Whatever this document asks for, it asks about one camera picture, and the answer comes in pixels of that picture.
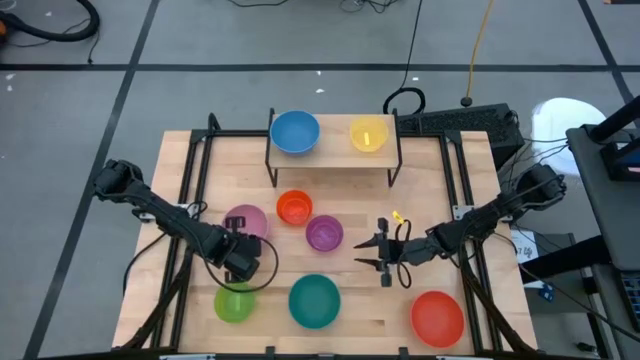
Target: vacuum hose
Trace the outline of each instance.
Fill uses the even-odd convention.
[[[33,26],[27,25],[24,21],[22,21],[22,19],[15,16],[14,14],[7,14],[2,11],[0,11],[0,22],[3,22],[7,28],[20,30],[29,35],[45,40],[58,42],[74,42],[84,40],[93,36],[98,31],[98,27],[100,26],[100,16],[98,15],[98,11],[96,11],[96,8],[93,7],[93,5],[91,5],[88,0],[76,1],[87,10],[90,20],[89,24],[84,29],[74,33],[56,34],[40,30],[34,28]]]

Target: blue bowl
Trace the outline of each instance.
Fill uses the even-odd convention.
[[[287,111],[273,121],[269,135],[278,149],[301,155],[311,151],[318,142],[320,124],[306,111]]]

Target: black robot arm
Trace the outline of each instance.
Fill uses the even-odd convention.
[[[134,164],[109,160],[94,179],[94,189],[102,201],[126,202],[153,214],[160,229],[170,236],[183,237],[197,254],[217,268],[224,266],[238,279],[251,279],[260,265],[254,257],[238,251],[238,243],[253,235],[232,233],[222,226],[192,219],[187,210],[153,193]]]

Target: plastic bowl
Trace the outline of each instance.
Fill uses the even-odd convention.
[[[344,235],[340,222],[329,215],[320,215],[307,225],[307,242],[318,251],[331,251],[340,245]]]
[[[340,312],[338,287],[323,275],[303,276],[291,288],[289,311],[305,328],[321,329],[331,324]]]
[[[302,155],[311,151],[318,142],[320,124],[308,112],[287,111],[273,121],[269,136],[273,144],[283,152]]]
[[[361,117],[351,122],[349,133],[356,149],[362,152],[374,152],[387,141],[389,127],[379,117]]]
[[[276,205],[278,216],[287,224],[302,225],[311,216],[313,204],[309,195],[300,190],[282,194]]]
[[[411,327],[425,344],[449,348],[460,340],[464,315],[460,305],[441,291],[428,291],[411,306]]]
[[[243,216],[245,218],[246,226],[238,228],[239,232],[256,235],[263,239],[267,237],[269,221],[267,220],[267,214],[260,210],[259,207],[249,204],[238,205],[229,210],[224,218],[232,216]]]
[[[247,283],[227,284],[227,286],[247,290]],[[218,289],[213,307],[220,320],[228,323],[241,323],[253,312],[256,304],[254,293],[235,293],[225,288]]]

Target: gray floor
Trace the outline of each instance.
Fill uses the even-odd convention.
[[[640,65],[640,50],[630,46],[637,42],[640,6],[587,2],[615,61]],[[211,67],[196,72],[174,67],[130,72],[134,76],[128,88],[121,86],[127,79],[125,71],[148,9],[157,0],[93,3],[102,16],[101,40],[93,59],[98,66],[122,65],[115,70],[75,71],[86,63],[90,40],[0,48],[3,359],[24,354],[110,119],[117,128],[108,157],[139,164],[148,179],[163,131],[203,127],[210,111],[225,128],[265,128],[270,107],[380,112],[386,96],[400,85],[402,71],[325,68],[395,64],[394,69],[401,69],[418,6],[416,0],[400,0],[378,15],[369,7],[344,13],[338,9],[339,0],[291,0],[280,7],[250,9],[221,0],[160,0],[149,36],[140,44],[144,45],[141,70],[148,64],[267,66],[252,71]],[[445,65],[468,63],[487,3],[424,0],[412,63],[449,70],[409,74],[408,83],[425,91],[427,110],[459,106],[467,74],[463,67],[445,69]],[[29,23],[60,30],[86,17],[77,4],[63,0],[18,0],[13,11]],[[20,44],[35,41],[24,34],[11,38]],[[546,66],[527,72],[479,68],[475,75],[474,104],[507,102],[520,113],[525,135],[530,133],[531,110],[549,98],[577,98],[605,114],[624,103],[611,64],[605,61],[578,0],[496,0],[478,63]],[[42,71],[28,64],[70,66],[68,71]],[[313,71],[286,67],[266,71],[274,70],[268,67],[273,64],[291,64],[291,69],[295,64],[318,65]],[[583,67],[556,72],[555,65],[562,64]],[[586,65],[596,67],[586,71]],[[634,95],[640,94],[640,74],[623,73],[623,80]],[[114,108],[123,90],[124,106]],[[394,105],[400,113],[408,113],[417,101],[408,96]],[[573,232],[576,238],[596,234],[580,180],[571,180],[569,195],[561,204],[522,223],[544,232]],[[120,309],[121,277],[133,256],[138,228],[126,209],[91,203],[41,356],[109,349]],[[589,341],[589,334],[579,330],[567,330],[565,337],[554,335],[558,332],[551,329],[564,329],[561,326],[567,321],[534,314],[542,348],[575,355],[572,342]],[[584,329],[576,326],[580,321],[570,320],[572,325],[566,328]]]

